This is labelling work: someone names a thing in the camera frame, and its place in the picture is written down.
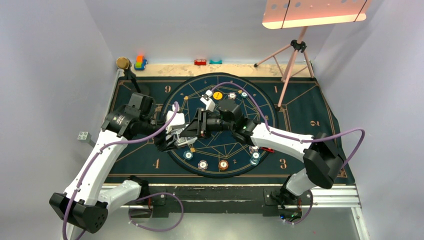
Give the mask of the blue playing card deck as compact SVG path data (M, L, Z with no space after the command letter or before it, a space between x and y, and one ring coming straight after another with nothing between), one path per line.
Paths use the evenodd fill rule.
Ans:
M182 148L184 146L192 145L197 141L197 137L181 137L176 136L174 145L178 148Z

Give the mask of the yellow big blind button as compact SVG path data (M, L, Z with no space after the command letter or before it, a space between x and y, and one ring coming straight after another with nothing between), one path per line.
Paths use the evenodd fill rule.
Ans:
M214 92L212 96L215 100L221 100L223 98L223 94L219 91Z

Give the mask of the red triangular dealer button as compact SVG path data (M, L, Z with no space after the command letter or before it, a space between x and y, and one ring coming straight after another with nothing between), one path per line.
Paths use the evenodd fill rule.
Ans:
M264 151L269 152L269 153L274 153L274 152L275 152L272 148L268 148L268 147L262 147L262 149L263 149Z

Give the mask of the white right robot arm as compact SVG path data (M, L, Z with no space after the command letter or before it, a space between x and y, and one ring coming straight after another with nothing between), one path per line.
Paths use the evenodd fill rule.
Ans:
M304 164L303 169L283 184L280 196L284 202L292 204L314 187L333 187L345 161L329 137L295 134L247 118L233 99L224 99L219 104L210 98L202 101L205 107L198 108L197 116L189 123L176 108L167 113L167 120L175 116L167 128L174 140L172 146L185 147L198 139L211 137L213 132L229 132L230 137L242 145L270 148Z

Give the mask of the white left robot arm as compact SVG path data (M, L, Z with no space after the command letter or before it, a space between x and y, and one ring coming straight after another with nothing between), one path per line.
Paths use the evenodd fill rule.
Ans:
M148 181L135 175L110 190L101 191L113 165L128 145L165 135L184 119L178 112L179 103L174 102L164 123L152 122L153 103L152 97L134 92L127 104L110 112L80 172L62 193L52 194L49 204L63 221L63 240L79 240L86 232L98 232L109 214L127 203L142 205L161 196L160 192L151 193Z

